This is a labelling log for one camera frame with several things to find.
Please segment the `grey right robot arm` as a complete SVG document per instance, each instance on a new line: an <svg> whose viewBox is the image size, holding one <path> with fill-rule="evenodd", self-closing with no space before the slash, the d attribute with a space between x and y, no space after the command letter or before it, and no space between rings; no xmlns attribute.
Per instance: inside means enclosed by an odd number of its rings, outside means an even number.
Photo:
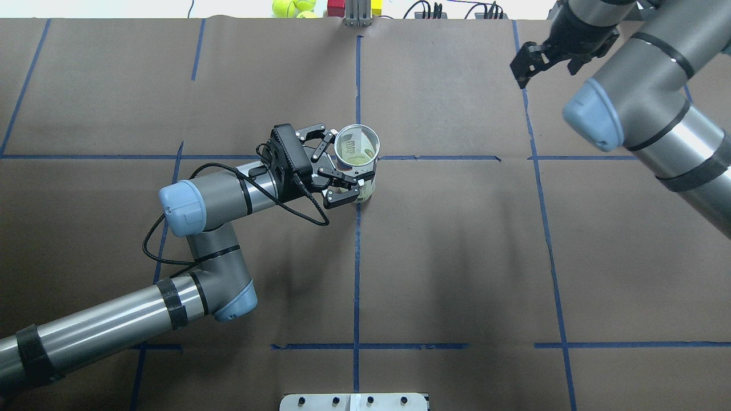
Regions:
<svg viewBox="0 0 731 411"><path fill-rule="evenodd" d="M571 74L606 55L635 1L565 1L542 44L526 42L510 69L525 88L559 62ZM663 1L655 16L583 83L563 118L592 146L624 147L669 191L729 236L729 132L683 94L729 52L728 1Z"/></svg>

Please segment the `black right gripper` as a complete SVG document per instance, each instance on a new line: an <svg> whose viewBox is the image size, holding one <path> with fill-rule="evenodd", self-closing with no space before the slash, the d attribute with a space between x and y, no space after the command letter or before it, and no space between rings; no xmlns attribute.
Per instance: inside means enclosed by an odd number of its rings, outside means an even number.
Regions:
<svg viewBox="0 0 731 411"><path fill-rule="evenodd" d="M535 75L548 71L559 62L567 61L570 75L576 75L593 58L604 57L618 37L616 27L583 32L552 30L543 44L523 43L509 67L519 89L523 90Z"/></svg>

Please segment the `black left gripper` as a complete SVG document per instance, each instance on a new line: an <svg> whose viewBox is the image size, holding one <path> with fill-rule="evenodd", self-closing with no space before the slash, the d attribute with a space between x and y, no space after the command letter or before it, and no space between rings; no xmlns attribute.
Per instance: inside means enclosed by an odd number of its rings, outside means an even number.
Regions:
<svg viewBox="0 0 731 411"><path fill-rule="evenodd" d="M324 124L295 130L294 142L281 144L276 140L268 141L271 154L271 176L276 184L276 197L282 202L290 202L303 197L296 177L309 192L321 191L323 206L332 209L355 202L362 196L365 180L337 171L331 157L327 154L334 144L336 134ZM318 187L312 182L313 172L318 172Z"/></svg>

